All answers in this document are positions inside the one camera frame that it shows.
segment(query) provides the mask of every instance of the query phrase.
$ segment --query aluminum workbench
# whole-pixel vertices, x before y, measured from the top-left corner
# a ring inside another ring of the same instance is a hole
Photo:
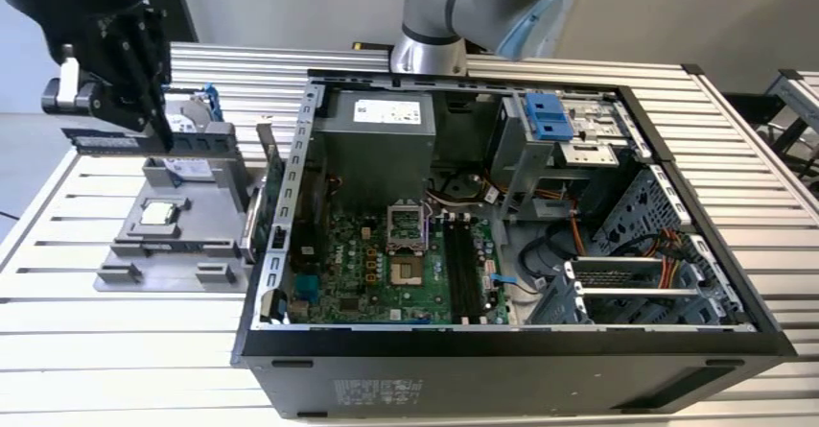
[[[173,47],[173,85],[217,85],[250,166],[264,159],[257,122],[272,121],[278,149],[289,151],[308,68],[385,71],[386,54]],[[633,88],[800,360],[671,416],[428,419],[422,425],[817,425],[817,203],[708,79],[677,65],[492,57],[470,57],[469,73]],[[240,295],[93,290],[141,185],[140,159],[68,154],[0,246],[0,297],[9,299],[0,301],[2,425],[285,423],[250,372],[229,367]]]

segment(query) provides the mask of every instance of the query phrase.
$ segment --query blue connector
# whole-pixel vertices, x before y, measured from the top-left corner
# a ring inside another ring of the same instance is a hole
[[[532,136],[541,141],[570,141],[574,129],[562,104],[553,94],[525,95],[525,115],[532,125]]]
[[[296,276],[296,299],[310,304],[318,302],[318,275]]]

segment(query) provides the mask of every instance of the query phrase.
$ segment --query black cable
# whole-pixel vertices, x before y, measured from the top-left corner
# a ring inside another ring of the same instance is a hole
[[[516,287],[518,290],[521,290],[521,291],[522,291],[524,293],[526,293],[528,295],[537,296],[537,295],[540,294],[540,293],[537,293],[537,292],[534,292],[534,291],[528,291],[525,288],[522,288],[522,287],[518,285],[518,283],[517,283],[517,282],[514,282],[514,283],[512,283],[512,282],[505,283],[505,282],[504,282],[502,284],[504,284],[504,285],[512,285],[512,286],[514,286],[514,287]]]
[[[6,213],[5,211],[0,211],[0,216],[5,216],[9,219],[13,219],[14,221],[20,220],[18,216],[14,216],[13,214]]]
[[[659,236],[660,236],[659,233],[648,233],[645,235],[641,235],[637,238],[632,238],[630,240],[628,240],[625,243],[622,243],[618,247],[616,247],[612,250],[612,252],[609,253],[609,256],[618,256],[618,255],[624,254],[630,249],[630,247],[633,247],[634,245],[640,244],[645,240],[652,240],[652,239],[657,238]]]
[[[528,254],[529,251],[538,248],[540,245],[546,245],[546,247],[550,249],[550,252],[553,252],[557,255],[557,257],[562,260],[572,259],[573,257],[577,256],[576,253],[566,251],[565,249],[554,245],[553,242],[550,241],[550,238],[557,234],[560,229],[566,225],[568,225],[568,221],[560,221],[560,222],[550,224],[549,227],[546,228],[545,234],[541,237],[534,238],[530,242],[528,242],[517,253],[517,265],[520,267],[520,270],[532,278],[554,277],[556,275],[556,273],[553,272],[553,266],[549,266],[545,263],[544,265],[549,269],[549,271],[546,272],[532,271],[528,265],[525,264],[525,255]]]

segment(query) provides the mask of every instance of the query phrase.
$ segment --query blue latch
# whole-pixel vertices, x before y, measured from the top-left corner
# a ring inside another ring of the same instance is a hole
[[[532,125],[532,136],[541,141],[570,141],[574,129],[562,104],[553,94],[525,95],[525,114]]]

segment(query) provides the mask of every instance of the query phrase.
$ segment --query label sticker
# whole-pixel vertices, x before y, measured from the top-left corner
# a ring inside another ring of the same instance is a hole
[[[153,249],[154,251],[170,251],[170,245],[165,245],[165,244],[142,243],[141,247],[144,249]]]
[[[362,123],[421,124],[421,103],[414,101],[356,101],[353,121]]]
[[[168,115],[173,132],[196,132],[196,123],[178,113]],[[201,158],[165,158],[165,168],[182,179],[213,179],[206,160]]]
[[[417,405],[422,379],[334,379],[338,405]]]
[[[486,194],[484,195],[484,200],[486,201],[488,204],[494,204],[494,202],[497,201],[498,195],[500,195],[500,192],[492,185],[486,190]]]

